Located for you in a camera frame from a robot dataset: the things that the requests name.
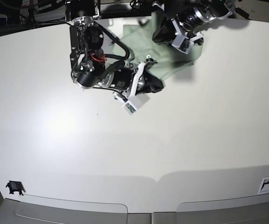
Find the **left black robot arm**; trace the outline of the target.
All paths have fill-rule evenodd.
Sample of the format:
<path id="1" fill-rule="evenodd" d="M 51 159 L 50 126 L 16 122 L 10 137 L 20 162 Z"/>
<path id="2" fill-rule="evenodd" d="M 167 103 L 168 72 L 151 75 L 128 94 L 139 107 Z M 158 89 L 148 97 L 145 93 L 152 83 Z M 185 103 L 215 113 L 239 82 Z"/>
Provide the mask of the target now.
<path id="1" fill-rule="evenodd" d="M 180 29 L 190 39 L 196 36 L 198 27 L 225 19 L 235 11 L 233 0 L 160 0 L 159 4 L 164 7 L 164 18 L 153 33 L 155 43 L 168 43 L 176 37 L 172 20 L 179 23 Z"/>

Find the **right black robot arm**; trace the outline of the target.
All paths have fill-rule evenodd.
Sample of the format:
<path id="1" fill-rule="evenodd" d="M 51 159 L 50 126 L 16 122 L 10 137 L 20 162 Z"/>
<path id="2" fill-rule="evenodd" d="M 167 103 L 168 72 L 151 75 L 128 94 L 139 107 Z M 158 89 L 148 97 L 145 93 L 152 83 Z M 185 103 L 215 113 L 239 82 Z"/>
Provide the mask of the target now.
<path id="1" fill-rule="evenodd" d="M 83 89 L 113 91 L 123 102 L 130 96 L 163 90 L 163 82 L 147 70 L 154 61 L 128 63 L 130 49 L 95 21 L 101 12 L 99 0 L 67 0 L 65 5 L 66 23 L 70 26 L 70 76 L 75 84 Z M 125 54 L 104 53 L 105 36 Z"/>

